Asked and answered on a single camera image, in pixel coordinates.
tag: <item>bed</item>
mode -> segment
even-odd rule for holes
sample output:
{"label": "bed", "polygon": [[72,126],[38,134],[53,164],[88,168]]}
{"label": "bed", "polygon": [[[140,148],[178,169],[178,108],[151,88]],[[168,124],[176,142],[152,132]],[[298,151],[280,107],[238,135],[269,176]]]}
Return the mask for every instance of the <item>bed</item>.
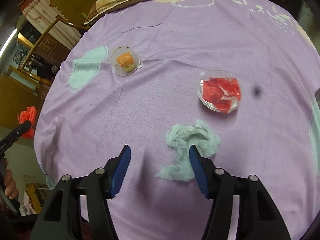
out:
{"label": "bed", "polygon": [[[121,77],[110,56],[124,45],[142,65]],[[98,20],[62,63],[37,123],[36,156],[57,183],[103,167],[128,144],[131,163],[109,202],[119,239],[200,239],[211,201],[195,180],[155,178],[176,157],[166,133],[200,119],[221,139],[215,165],[259,176],[298,240],[320,209],[319,66],[299,24],[267,0],[140,2]],[[238,78],[237,111],[217,115],[199,100],[199,75],[211,69]],[[88,219],[85,199],[81,211]],[[236,218],[235,208],[229,239]]]}

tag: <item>finger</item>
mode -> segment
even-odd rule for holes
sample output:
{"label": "finger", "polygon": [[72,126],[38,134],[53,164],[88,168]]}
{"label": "finger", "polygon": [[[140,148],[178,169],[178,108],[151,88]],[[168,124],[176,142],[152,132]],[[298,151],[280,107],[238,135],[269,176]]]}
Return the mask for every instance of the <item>finger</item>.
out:
{"label": "finger", "polygon": [[10,184],[5,188],[4,194],[7,197],[10,197],[15,188],[16,188],[16,182],[14,181],[14,179],[12,179],[10,181]]}
{"label": "finger", "polygon": [[7,187],[12,180],[12,171],[11,170],[6,170],[5,171],[5,176],[4,176],[4,185]]}
{"label": "finger", "polygon": [[11,193],[10,199],[15,199],[19,196],[19,191],[17,188],[14,189],[14,191]]}
{"label": "finger", "polygon": [[6,158],[4,158],[4,168],[6,169],[8,166],[8,160]]}

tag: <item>metal bolt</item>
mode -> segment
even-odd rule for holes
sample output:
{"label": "metal bolt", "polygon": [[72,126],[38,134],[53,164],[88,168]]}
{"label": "metal bolt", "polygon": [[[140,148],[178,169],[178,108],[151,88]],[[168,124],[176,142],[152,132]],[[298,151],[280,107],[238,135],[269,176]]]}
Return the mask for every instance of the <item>metal bolt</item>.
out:
{"label": "metal bolt", "polygon": [[96,174],[101,175],[101,174],[105,173],[106,171],[104,170],[104,168],[97,168],[95,172],[96,172]]}
{"label": "metal bolt", "polygon": [[249,179],[250,179],[251,181],[258,181],[258,180],[259,180],[259,178],[258,178],[256,175],[250,175],[250,176],[249,176]]}
{"label": "metal bolt", "polygon": [[217,168],[214,172],[217,173],[218,175],[222,175],[224,173],[224,170]]}
{"label": "metal bolt", "polygon": [[61,179],[63,181],[68,181],[70,178],[71,178],[70,175],[67,174],[67,175],[63,175]]}

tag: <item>red object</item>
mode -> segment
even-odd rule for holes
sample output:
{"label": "red object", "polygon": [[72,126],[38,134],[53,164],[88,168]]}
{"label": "red object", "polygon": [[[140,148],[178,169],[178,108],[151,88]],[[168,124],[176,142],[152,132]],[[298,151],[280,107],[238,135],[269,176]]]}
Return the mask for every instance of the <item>red object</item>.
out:
{"label": "red object", "polygon": [[22,135],[23,138],[33,138],[35,135],[35,131],[33,130],[33,125],[36,121],[37,109],[34,106],[27,107],[26,111],[22,111],[21,114],[18,115],[18,121],[20,124],[24,123],[25,121],[31,122],[31,128]]}
{"label": "red object", "polygon": [[203,81],[203,99],[212,103],[219,111],[228,113],[231,109],[231,97],[241,100],[239,83],[236,78],[210,78]]}

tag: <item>curtain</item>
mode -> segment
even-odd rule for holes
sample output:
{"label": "curtain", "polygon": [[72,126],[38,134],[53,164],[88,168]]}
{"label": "curtain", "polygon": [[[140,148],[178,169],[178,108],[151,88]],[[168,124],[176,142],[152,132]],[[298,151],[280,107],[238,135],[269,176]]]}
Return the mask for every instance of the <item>curtain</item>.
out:
{"label": "curtain", "polygon": [[[22,0],[19,7],[27,20],[40,33],[43,33],[49,27],[57,15],[66,19],[50,0]],[[49,33],[70,50],[73,49],[81,37],[75,28],[62,22],[57,22]]]}

